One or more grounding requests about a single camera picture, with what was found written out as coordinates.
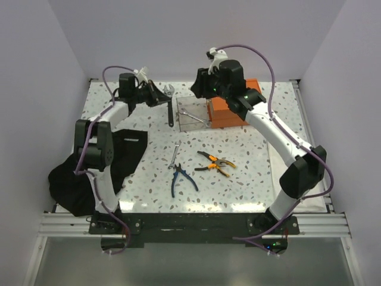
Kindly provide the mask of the large silver combination wrench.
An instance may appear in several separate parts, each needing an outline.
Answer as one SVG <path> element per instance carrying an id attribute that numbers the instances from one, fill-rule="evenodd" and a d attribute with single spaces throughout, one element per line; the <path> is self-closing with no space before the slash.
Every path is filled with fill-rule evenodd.
<path id="1" fill-rule="evenodd" d="M 188 116 L 188 117 L 190 117 L 191 119 L 194 119 L 194 120 L 196 120 L 196 121 L 198 121 L 198 122 L 201 122 L 201 123 L 203 123 L 203 124 L 206 125 L 206 126 L 209 126 L 209 125 L 210 125 L 210 122 L 209 122 L 208 120 L 206 120 L 206 119 L 202 119 L 202 118 L 200 118 L 199 116 L 196 116 L 196 115 L 194 115 L 194 114 L 188 112 L 188 111 L 185 110 L 185 109 L 182 109 L 182 110 L 180 111 L 180 114 L 185 115 L 185 116 Z"/>

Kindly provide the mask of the black-handled adjustable wrench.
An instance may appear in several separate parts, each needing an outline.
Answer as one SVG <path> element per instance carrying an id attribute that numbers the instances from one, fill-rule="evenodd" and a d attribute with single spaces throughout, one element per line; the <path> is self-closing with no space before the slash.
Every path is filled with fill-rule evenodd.
<path id="1" fill-rule="evenodd" d="M 174 126 L 173 119 L 173 104 L 172 97 L 174 94 L 174 87 L 171 84 L 168 84 L 164 87 L 163 93 L 169 97 L 169 102 L 167 103 L 167 111 L 168 111 L 168 125 L 172 128 Z"/>

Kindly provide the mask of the blue-handled cutting pliers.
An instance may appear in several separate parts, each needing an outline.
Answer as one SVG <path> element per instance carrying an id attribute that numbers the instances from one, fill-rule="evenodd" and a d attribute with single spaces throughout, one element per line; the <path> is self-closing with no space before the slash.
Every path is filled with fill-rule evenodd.
<path id="1" fill-rule="evenodd" d="M 175 164 L 173 166 L 173 168 L 174 168 L 174 172 L 173 172 L 173 178 L 171 181 L 171 197 L 172 198 L 175 198 L 175 195 L 176 195 L 175 189 L 178 186 L 180 181 L 188 181 L 190 184 L 192 184 L 195 191 L 199 191 L 199 188 L 198 188 L 196 182 L 181 167 L 181 164 Z"/>

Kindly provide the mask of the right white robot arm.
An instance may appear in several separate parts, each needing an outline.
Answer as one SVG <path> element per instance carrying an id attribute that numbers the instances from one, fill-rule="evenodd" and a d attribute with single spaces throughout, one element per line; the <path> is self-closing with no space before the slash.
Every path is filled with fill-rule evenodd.
<path id="1" fill-rule="evenodd" d="M 224 60 L 218 67 L 200 68 L 191 91 L 197 98 L 220 97 L 231 112 L 256 128 L 283 159 L 287 169 L 279 179 L 280 192 L 266 210 L 265 226 L 272 234 L 286 228 L 286 219 L 295 203 L 324 176 L 327 152 L 298 138 L 269 107 L 255 88 L 249 88 L 243 67 L 237 60 Z"/>

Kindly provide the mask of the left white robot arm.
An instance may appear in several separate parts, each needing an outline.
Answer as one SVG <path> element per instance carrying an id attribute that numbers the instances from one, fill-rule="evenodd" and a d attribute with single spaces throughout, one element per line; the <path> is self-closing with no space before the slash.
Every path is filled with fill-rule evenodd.
<path id="1" fill-rule="evenodd" d="M 119 75 L 118 88 L 111 92 L 111 100 L 97 115 L 75 124 L 73 154 L 77 161 L 74 173 L 85 174 L 95 199 L 95 210 L 109 213 L 102 226 L 111 234 L 120 232 L 123 219 L 114 212 L 119 209 L 111 179 L 111 164 L 114 159 L 113 129 L 127 119 L 138 104 L 156 107 L 170 104 L 174 94 L 172 85 L 159 87 L 145 76 L 134 73 Z"/>

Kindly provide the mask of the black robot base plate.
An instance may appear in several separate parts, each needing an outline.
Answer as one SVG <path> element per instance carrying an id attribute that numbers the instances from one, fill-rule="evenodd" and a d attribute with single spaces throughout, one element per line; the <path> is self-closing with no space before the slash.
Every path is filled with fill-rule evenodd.
<path id="1" fill-rule="evenodd" d="M 91 217 L 89 233 L 101 236 L 103 250 L 145 244 L 234 244 L 239 237 L 257 236 L 266 229 L 260 213 L 120 213 L 119 220 L 103 213 Z"/>

